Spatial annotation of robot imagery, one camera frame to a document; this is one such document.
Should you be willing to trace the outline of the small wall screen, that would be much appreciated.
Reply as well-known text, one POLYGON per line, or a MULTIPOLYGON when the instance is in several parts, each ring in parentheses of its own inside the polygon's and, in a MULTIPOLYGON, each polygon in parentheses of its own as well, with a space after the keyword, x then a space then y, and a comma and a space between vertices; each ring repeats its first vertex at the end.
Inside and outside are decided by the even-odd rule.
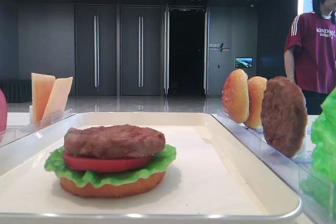
POLYGON ((253 67, 253 58, 252 57, 244 57, 244 58, 235 58, 235 67, 236 68, 252 68, 253 67))

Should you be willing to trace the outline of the bottom bun on tray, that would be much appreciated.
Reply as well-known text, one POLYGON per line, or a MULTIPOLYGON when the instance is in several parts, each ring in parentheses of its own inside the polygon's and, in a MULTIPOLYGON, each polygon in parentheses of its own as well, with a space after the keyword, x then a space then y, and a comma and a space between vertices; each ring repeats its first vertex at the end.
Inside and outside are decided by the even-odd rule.
POLYGON ((99 188, 94 188, 92 183, 88 183, 84 187, 79 187, 72 180, 61 177, 60 185, 65 191, 79 197, 122 198, 151 191, 161 182, 164 176, 165 172, 155 173, 152 174, 149 178, 140 178, 133 183, 119 186, 105 184, 99 188))

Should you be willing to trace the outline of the standing red tomato slice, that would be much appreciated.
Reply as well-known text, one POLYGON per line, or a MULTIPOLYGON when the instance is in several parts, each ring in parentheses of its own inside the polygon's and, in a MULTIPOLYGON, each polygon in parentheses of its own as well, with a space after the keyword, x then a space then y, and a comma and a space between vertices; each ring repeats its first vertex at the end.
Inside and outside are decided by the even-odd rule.
POLYGON ((3 132, 7 127, 7 113, 8 107, 5 95, 2 90, 0 90, 0 131, 3 132))

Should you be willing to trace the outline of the yellow cheese slice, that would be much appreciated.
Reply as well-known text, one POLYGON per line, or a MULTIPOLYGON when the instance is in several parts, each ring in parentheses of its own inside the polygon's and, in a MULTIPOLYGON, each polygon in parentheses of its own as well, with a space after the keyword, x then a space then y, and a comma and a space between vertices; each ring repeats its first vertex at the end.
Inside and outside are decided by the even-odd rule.
POLYGON ((42 119, 50 117, 51 115, 63 112, 67 104, 68 95, 72 86, 73 77, 56 79, 50 97, 48 99, 46 108, 42 119))

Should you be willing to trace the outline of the standing orange cheese slice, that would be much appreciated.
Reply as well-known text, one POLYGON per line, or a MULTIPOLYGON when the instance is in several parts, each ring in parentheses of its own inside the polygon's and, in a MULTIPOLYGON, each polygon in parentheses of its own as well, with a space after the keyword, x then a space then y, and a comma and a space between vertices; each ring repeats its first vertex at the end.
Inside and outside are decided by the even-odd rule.
POLYGON ((31 73, 31 79, 33 122, 37 122, 43 118, 56 78, 47 74, 31 73))

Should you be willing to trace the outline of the clear rack rail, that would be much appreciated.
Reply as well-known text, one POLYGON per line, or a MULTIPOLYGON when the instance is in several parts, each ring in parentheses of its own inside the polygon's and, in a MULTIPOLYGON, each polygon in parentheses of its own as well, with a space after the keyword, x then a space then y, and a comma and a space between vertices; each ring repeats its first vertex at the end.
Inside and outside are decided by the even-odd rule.
POLYGON ((213 116, 301 197, 304 213, 313 223, 335 223, 334 184, 311 166, 313 144, 310 130, 315 116, 308 116, 303 146, 293 158, 285 157, 268 145, 262 128, 253 130, 237 124, 222 110, 213 116))
POLYGON ((1 132, 1 147, 8 145, 22 137, 28 136, 30 134, 36 133, 48 126, 51 126, 57 122, 62 121, 73 115, 72 109, 58 112, 52 116, 38 121, 36 123, 31 123, 22 126, 9 126, 6 131, 1 132))

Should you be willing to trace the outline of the standing sesame bun top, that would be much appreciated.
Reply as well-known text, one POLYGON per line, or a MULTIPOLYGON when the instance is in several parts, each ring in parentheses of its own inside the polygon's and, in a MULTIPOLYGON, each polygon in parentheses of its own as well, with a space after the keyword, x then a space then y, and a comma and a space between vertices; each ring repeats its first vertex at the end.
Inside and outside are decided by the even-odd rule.
POLYGON ((223 107, 237 123, 244 123, 249 116, 248 75, 241 69, 232 71, 223 87, 223 107))

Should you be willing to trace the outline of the meat patty on burger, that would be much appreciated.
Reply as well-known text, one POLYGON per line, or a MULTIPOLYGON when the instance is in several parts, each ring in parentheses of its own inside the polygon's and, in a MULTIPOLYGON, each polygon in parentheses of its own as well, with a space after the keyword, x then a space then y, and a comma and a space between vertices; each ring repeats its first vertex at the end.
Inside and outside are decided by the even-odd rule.
POLYGON ((64 136, 64 149, 71 156, 95 158, 145 157, 165 148, 162 132, 134 125, 70 128, 64 136))

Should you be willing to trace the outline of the standing green lettuce leaf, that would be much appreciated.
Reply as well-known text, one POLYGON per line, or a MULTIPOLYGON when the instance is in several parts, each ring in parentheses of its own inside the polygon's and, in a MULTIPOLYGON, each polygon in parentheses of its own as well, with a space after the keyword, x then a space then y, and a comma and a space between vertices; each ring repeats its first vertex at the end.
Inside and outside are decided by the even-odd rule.
MULTIPOLYGON (((311 140, 315 143, 312 152, 312 169, 335 184, 335 91, 322 104, 322 113, 313 121, 311 140)), ((330 205, 330 187, 309 176, 301 183, 302 190, 323 206, 330 205)))

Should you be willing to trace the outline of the white rectangular tray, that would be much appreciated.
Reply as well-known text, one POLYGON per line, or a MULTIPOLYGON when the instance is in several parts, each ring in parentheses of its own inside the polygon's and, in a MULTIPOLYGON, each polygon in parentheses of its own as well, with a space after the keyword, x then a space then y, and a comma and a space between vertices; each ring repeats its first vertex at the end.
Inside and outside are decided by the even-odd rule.
POLYGON ((300 196, 214 116, 88 112, 1 147, 1 223, 296 223, 300 196), (44 170, 71 127, 132 124, 177 149, 162 182, 120 199, 80 198, 44 170))

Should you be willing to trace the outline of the lettuce leaf on burger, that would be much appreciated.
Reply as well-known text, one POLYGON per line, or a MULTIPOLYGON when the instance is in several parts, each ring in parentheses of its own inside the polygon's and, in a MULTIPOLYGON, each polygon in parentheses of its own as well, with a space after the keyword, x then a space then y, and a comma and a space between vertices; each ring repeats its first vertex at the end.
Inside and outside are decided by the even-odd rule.
POLYGON ((147 179, 153 174, 166 171, 167 167, 176 159, 176 148, 166 144, 164 150, 156 153, 149 164, 142 168, 118 173, 99 173, 74 170, 67 167, 62 157, 63 151, 64 147, 60 147, 50 152, 45 161, 44 169, 47 172, 54 172, 59 178, 64 177, 74 182, 78 187, 91 184, 94 188, 100 188, 104 185, 120 186, 133 183, 139 179, 147 179))

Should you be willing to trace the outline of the clear right rack rail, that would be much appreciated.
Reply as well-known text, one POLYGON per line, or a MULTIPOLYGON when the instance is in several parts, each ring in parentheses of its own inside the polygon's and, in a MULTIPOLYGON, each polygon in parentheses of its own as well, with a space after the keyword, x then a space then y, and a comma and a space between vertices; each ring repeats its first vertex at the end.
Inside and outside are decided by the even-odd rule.
POLYGON ((304 213, 313 223, 335 223, 334 184, 311 166, 313 144, 310 130, 315 116, 308 116, 303 146, 293 158, 285 157, 268 145, 262 128, 253 130, 237 124, 222 110, 213 116, 301 197, 304 213))

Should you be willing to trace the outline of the standing meat patty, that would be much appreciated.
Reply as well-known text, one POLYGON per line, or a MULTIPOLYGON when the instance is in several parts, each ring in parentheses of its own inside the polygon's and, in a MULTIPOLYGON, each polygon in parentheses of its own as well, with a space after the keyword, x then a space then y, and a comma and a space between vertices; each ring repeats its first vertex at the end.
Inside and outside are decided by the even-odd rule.
POLYGON ((269 79, 261 104, 266 142, 286 157, 295 156, 305 137, 308 114, 300 87, 286 77, 269 79))

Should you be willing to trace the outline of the standing bun half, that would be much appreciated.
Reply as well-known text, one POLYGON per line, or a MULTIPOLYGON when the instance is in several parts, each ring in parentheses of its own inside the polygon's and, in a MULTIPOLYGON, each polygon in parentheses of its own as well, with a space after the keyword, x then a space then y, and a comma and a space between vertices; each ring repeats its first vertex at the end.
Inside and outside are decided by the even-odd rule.
POLYGON ((251 129, 261 127, 260 113, 266 83, 267 79, 260 76, 254 76, 248 80, 249 117, 244 124, 251 129))

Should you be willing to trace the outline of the tomato slice on burger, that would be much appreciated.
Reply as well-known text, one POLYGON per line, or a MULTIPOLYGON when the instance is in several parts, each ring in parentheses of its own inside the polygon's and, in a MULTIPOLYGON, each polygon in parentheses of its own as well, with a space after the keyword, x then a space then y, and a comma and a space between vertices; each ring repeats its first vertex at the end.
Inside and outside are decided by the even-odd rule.
POLYGON ((93 157, 75 157, 63 151, 62 157, 67 167, 74 170, 89 170, 99 173, 117 173, 134 170, 148 164, 153 155, 144 157, 121 157, 102 159, 93 157))

